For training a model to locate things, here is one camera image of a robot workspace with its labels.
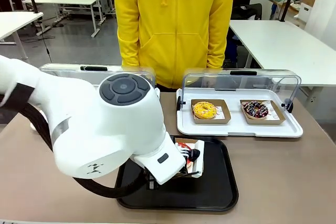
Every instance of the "white tray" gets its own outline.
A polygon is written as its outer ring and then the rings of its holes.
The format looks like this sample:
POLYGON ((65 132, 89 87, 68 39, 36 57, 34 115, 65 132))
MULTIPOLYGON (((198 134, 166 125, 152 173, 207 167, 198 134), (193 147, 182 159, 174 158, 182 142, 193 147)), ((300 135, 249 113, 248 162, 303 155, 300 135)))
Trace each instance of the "white tray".
MULTIPOLYGON (((176 100, 182 96, 182 90, 176 92, 176 100)), ((249 125, 240 109, 240 100, 273 100, 280 108, 281 100, 271 90, 239 89, 236 91, 216 91, 214 89, 188 88, 184 92, 186 104, 177 111, 177 128, 185 135, 211 136, 261 136, 261 137, 300 137, 303 129, 294 116, 283 110, 286 120, 280 125, 249 125), (195 124, 191 111, 192 99, 223 99, 225 100, 231 120, 227 124, 195 124)))

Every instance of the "gray button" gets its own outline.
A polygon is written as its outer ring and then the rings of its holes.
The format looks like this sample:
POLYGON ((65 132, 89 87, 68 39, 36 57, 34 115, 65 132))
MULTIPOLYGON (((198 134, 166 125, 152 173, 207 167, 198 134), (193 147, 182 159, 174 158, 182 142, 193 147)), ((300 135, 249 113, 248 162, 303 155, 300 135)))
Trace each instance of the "gray button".
POLYGON ((132 76, 132 79, 137 82, 138 88, 142 89, 144 91, 147 91, 149 89, 149 84, 146 82, 145 79, 139 76, 132 76))
POLYGON ((113 99, 114 93, 112 93, 111 90, 110 90, 110 83, 108 83, 108 82, 103 83, 100 90, 101 90, 101 93, 103 94, 103 96, 106 99, 108 99, 108 100, 113 99))
POLYGON ((141 97, 141 93, 139 91, 134 91, 130 94, 123 94, 120 95, 117 99, 117 102, 119 103, 129 103, 137 100, 141 97))
POLYGON ((112 89, 118 94, 128 94, 135 89, 135 83, 132 79, 118 79, 112 84, 112 89))
POLYGON ((111 76, 109 79, 107 79, 108 81, 114 81, 114 80, 117 80, 119 78, 122 78, 122 77, 128 77, 129 74, 128 73, 121 73, 121 74, 115 74, 114 76, 111 76))

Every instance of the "yellow hoodie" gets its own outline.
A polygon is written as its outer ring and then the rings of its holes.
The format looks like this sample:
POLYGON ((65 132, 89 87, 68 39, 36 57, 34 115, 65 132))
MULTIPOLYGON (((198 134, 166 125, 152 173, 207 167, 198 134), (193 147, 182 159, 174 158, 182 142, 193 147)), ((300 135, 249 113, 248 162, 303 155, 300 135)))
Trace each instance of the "yellow hoodie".
POLYGON ((233 0, 115 0, 122 64, 181 87, 188 68, 220 68, 233 0))

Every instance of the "black tray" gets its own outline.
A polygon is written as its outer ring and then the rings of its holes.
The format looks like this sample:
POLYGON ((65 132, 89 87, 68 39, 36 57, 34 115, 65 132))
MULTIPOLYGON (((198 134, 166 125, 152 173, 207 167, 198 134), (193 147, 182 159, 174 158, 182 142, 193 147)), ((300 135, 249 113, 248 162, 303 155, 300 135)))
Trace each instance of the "black tray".
MULTIPOLYGON (((118 203, 131 209, 228 211, 233 208, 238 201, 238 188, 224 143, 213 137, 176 137, 205 142, 202 176, 171 179, 157 190, 143 186, 134 194, 117 199, 118 203)), ((115 186, 128 185, 140 170, 128 160, 119 168, 115 186)))

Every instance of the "hoodie pocket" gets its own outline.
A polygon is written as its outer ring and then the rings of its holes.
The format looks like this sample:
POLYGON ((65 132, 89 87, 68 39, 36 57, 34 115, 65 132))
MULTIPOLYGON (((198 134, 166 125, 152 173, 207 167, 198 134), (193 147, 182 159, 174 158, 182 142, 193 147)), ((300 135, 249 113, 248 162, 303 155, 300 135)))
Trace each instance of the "hoodie pocket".
POLYGON ((208 48, 199 34, 177 35, 176 84, 189 68, 206 68, 208 48))
POLYGON ((174 34, 153 34, 139 50, 139 63, 155 70, 158 80, 171 83, 174 71, 174 34))

